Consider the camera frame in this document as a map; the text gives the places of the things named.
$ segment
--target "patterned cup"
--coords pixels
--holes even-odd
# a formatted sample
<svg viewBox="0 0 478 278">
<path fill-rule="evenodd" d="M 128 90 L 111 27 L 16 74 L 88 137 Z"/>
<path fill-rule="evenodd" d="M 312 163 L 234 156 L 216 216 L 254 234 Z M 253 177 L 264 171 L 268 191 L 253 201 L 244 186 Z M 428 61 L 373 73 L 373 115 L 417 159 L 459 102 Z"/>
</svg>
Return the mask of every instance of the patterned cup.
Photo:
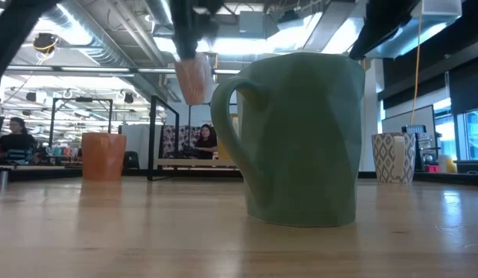
<svg viewBox="0 0 478 278">
<path fill-rule="evenodd" d="M 413 134 L 372 135 L 372 153 L 378 182 L 412 182 L 415 168 L 415 136 Z"/>
</svg>

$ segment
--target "woman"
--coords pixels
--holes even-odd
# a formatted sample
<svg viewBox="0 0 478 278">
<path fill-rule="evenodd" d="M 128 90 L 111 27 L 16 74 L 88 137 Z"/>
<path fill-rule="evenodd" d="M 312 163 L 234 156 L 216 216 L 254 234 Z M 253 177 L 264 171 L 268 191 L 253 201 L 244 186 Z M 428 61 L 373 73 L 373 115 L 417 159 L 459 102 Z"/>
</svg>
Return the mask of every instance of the woman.
<svg viewBox="0 0 478 278">
<path fill-rule="evenodd" d="M 8 124 L 11 133 L 0 137 L 0 152 L 9 150 L 27 151 L 35 147 L 36 141 L 28 134 L 25 122 L 20 117 L 13 117 Z"/>
<path fill-rule="evenodd" d="M 201 127 L 199 139 L 195 142 L 195 148 L 199 150 L 198 159 L 213 159 L 217 145 L 215 131 L 209 124 L 204 124 Z"/>
</svg>

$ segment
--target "dark hair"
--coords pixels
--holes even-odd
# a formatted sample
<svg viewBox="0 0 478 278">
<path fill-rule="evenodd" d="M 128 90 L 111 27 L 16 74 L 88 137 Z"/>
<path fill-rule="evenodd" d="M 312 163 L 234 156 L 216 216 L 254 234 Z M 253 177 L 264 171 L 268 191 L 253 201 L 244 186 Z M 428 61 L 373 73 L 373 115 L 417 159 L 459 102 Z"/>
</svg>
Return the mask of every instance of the dark hair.
<svg viewBox="0 0 478 278">
<path fill-rule="evenodd" d="M 27 134 L 28 133 L 28 129 L 25 128 L 25 121 L 23 119 L 21 119 L 20 117 L 12 117 L 12 118 L 10 118 L 10 121 L 13 121 L 13 122 L 16 122 L 17 124 L 19 124 L 19 126 L 22 128 L 22 130 L 21 130 L 22 134 Z"/>
<path fill-rule="evenodd" d="M 208 128 L 209 130 L 209 137 L 208 140 L 213 140 L 216 141 L 216 134 L 215 134 L 215 129 L 211 127 L 209 124 L 203 124 L 201 129 L 199 130 L 199 140 L 203 141 L 204 139 L 202 138 L 202 129 L 203 128 Z"/>
</svg>

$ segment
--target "mug handle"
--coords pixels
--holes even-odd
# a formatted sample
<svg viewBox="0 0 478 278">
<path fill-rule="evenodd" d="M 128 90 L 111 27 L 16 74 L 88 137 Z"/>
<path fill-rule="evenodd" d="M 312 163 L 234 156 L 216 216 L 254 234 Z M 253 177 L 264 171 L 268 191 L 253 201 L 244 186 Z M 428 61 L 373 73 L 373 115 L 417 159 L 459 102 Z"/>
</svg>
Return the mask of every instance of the mug handle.
<svg viewBox="0 0 478 278">
<path fill-rule="evenodd" d="M 393 148 L 395 149 L 395 166 L 393 176 L 402 177 L 405 173 L 405 138 L 403 136 L 393 137 Z"/>
<path fill-rule="evenodd" d="M 211 100 L 211 119 L 220 141 L 225 145 L 230 157 L 239 167 L 247 185 L 258 205 L 264 205 L 272 195 L 270 181 L 259 170 L 256 162 L 247 154 L 240 142 L 230 119 L 230 97 L 237 90 L 245 99 L 248 107 L 263 111 L 267 106 L 267 95 L 260 85 L 239 76 L 221 82 L 213 93 Z"/>
</svg>

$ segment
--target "green mug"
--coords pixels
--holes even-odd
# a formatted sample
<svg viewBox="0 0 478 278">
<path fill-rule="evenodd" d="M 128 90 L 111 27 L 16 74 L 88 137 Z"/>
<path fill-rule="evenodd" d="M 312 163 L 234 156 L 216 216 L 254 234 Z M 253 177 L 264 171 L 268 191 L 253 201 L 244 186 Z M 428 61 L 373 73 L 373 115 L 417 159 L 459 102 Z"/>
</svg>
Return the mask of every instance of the green mug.
<svg viewBox="0 0 478 278">
<path fill-rule="evenodd" d="M 212 123 L 245 179 L 251 217 L 303 227 L 355 220 L 364 82 L 347 57 L 294 53 L 256 61 L 216 88 Z M 229 112 L 235 90 L 240 138 Z"/>
</svg>

